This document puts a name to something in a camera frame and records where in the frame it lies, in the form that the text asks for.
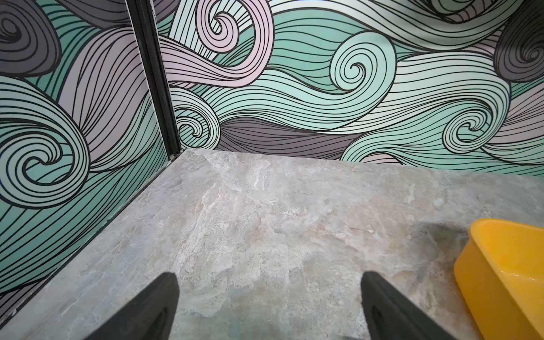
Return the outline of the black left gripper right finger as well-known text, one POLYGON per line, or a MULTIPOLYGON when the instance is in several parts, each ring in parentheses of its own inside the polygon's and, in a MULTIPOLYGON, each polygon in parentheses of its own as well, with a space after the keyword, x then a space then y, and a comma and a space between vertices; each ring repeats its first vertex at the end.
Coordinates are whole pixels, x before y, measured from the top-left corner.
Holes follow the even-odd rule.
POLYGON ((361 297, 372 339, 453 338, 375 271, 363 274, 361 297))

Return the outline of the black frame corner post left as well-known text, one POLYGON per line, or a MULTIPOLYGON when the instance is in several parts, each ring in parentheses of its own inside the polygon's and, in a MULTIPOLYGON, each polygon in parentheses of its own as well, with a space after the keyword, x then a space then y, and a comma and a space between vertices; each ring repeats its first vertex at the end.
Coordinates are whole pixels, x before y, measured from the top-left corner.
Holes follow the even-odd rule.
POLYGON ((127 1, 145 77, 150 89, 161 137, 169 160, 183 151, 167 81, 152 1, 127 1))

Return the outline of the yellow plastic storage box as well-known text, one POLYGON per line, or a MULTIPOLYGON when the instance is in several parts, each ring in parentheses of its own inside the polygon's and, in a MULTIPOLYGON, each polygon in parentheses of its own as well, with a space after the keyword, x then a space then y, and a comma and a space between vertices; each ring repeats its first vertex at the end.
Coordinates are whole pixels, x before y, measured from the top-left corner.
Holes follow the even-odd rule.
POLYGON ((484 339, 543 338, 543 228, 475 221, 454 274, 484 339))

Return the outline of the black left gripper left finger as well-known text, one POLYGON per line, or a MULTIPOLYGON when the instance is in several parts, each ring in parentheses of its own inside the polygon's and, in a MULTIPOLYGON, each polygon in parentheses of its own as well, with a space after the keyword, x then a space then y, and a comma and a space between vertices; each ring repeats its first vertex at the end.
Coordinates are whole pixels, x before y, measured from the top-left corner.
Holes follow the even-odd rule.
POLYGON ((87 339, 168 339, 179 301, 174 273, 161 273, 87 339))

